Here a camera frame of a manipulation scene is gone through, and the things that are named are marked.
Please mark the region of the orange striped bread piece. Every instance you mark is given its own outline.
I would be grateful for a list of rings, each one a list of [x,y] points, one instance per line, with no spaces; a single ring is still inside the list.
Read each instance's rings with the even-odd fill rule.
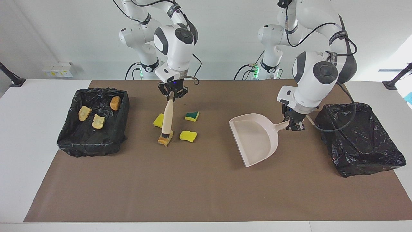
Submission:
[[[161,133],[161,135],[158,138],[158,143],[164,145],[165,147],[168,147],[173,135],[173,131],[170,131],[169,134]]]

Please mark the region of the black bag lined bin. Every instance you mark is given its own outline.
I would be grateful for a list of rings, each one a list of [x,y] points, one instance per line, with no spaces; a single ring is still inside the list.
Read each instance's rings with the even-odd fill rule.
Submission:
[[[118,111],[113,111],[109,106],[115,96],[122,99]],[[78,111],[82,106],[92,109],[85,121],[78,119]],[[77,90],[56,141],[59,149],[73,157],[101,157],[119,152],[121,144],[126,140],[129,108],[127,91],[115,88]],[[106,118],[100,130],[92,127],[94,114]]]
[[[392,141],[372,107],[356,103],[327,104],[315,118],[321,140],[342,177],[371,175],[405,166],[406,159]]]

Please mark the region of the yellowish bread chunk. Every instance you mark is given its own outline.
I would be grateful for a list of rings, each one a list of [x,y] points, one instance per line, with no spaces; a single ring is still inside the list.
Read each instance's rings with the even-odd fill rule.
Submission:
[[[91,112],[92,112],[91,108],[82,106],[81,109],[78,111],[78,119],[80,121],[85,121],[89,117]]]

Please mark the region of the pale bread chunk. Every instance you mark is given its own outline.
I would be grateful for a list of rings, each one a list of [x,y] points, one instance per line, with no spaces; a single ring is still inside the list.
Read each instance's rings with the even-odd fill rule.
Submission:
[[[97,130],[102,129],[105,123],[105,119],[106,118],[104,116],[99,116],[98,114],[94,114],[92,127]]]

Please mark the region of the beige plastic dustpan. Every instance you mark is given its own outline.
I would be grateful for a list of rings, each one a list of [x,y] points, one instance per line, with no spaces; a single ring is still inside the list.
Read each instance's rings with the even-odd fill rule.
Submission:
[[[279,131],[288,125],[288,121],[273,124],[267,117],[256,113],[232,118],[229,127],[244,166],[251,167],[272,156],[279,145]]]

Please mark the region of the beige hand brush black bristles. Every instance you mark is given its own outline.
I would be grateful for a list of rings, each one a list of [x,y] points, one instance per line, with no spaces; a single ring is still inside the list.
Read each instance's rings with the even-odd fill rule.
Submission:
[[[171,125],[172,125],[172,119],[173,119],[173,97],[174,97],[174,91],[171,91],[169,93],[169,98],[167,100],[167,104],[164,110],[161,137],[165,139],[168,139],[171,134]]]

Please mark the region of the white wall power strip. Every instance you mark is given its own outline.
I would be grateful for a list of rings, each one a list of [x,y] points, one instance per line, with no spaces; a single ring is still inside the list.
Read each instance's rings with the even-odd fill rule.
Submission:
[[[43,66],[43,75],[50,78],[72,78],[76,74],[76,69],[72,62],[55,62]]]

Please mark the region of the brown table mat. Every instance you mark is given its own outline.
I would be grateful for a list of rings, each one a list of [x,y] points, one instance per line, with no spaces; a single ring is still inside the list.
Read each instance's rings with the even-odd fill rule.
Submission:
[[[105,157],[58,151],[25,222],[412,220],[412,201],[393,171],[341,177],[310,123],[281,131],[271,157],[244,166],[229,121],[257,113],[280,123],[277,93],[293,80],[186,81],[168,147],[153,126],[166,104],[157,84],[91,82],[128,92],[127,140]],[[196,111],[196,122],[184,119]],[[182,131],[197,138],[180,140]]]

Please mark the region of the plain yellow sponge piece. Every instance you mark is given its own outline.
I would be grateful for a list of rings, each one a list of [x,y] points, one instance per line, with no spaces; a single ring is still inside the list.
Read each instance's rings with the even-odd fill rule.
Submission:
[[[197,132],[192,132],[192,131],[182,131],[179,135],[180,140],[188,141],[190,143],[193,143],[195,139],[197,138]]]

